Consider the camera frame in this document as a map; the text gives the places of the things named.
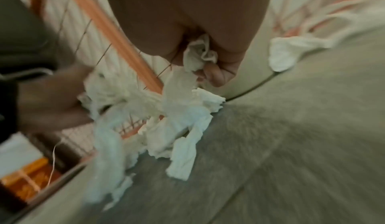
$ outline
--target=black cuff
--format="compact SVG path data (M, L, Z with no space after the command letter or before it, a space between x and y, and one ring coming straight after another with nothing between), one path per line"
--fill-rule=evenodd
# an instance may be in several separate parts
M0 143L17 131L17 83L0 79Z

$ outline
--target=gray floor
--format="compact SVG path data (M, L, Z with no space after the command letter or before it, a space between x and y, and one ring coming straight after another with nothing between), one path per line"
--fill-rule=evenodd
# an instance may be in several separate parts
M87 223L385 223L385 29L307 56L226 103L187 182L144 155Z

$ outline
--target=crumpled white paper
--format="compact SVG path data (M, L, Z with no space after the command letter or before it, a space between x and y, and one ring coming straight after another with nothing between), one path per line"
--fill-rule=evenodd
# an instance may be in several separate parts
M79 97L95 120L95 175L90 183L88 200L100 202L110 193L113 207L124 190L132 185L125 170L132 168L146 150L155 158L171 158L170 177L187 180L196 156L196 143L208 127L212 112L218 112L225 98L197 88L192 73L205 63L216 63L217 54L209 49L209 36L191 42L184 52L184 67L174 67L163 94L139 90L126 64L101 67L85 81L86 93ZM138 134L122 140L114 128L132 114L148 119Z
M368 3L358 10L330 14L344 7ZM338 32L327 38L314 37L309 30L315 25L333 18L349 22ZM320 48L333 48L346 38L385 25L385 6L378 0L348 0L322 8L301 26L299 36L277 37L270 41L269 65L273 71L282 72L292 68L306 52Z

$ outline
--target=person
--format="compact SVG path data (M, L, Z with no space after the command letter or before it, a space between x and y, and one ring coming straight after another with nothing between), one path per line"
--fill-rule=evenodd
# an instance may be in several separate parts
M237 74L269 0L108 0L122 30L142 52L182 65L188 42L210 36L218 63L197 75L220 87ZM90 122L77 96L92 69L73 65L31 82L0 82L0 142L16 131L40 132Z

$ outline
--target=wire mesh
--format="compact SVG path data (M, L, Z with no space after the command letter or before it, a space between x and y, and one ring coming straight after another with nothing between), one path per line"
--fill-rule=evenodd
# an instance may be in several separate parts
M94 1L103 9L110 21L122 31L108 0ZM298 27L304 19L333 1L335 0L271 0L267 15L272 16L274 21L272 24L274 35L282 36L291 28ZM122 60L111 42L98 30L93 20L74 0L47 0L44 21L57 35L57 50L59 51L66 46L69 47L73 60L80 60L94 66ZM161 81L165 81L172 69L170 63L161 57L144 54L134 46L132 47L141 55L157 77ZM138 82L141 89L146 89L143 82ZM143 123L143 121L131 116L116 130L125 134ZM93 125L88 124L64 130L62 133L89 153L93 150L92 130Z

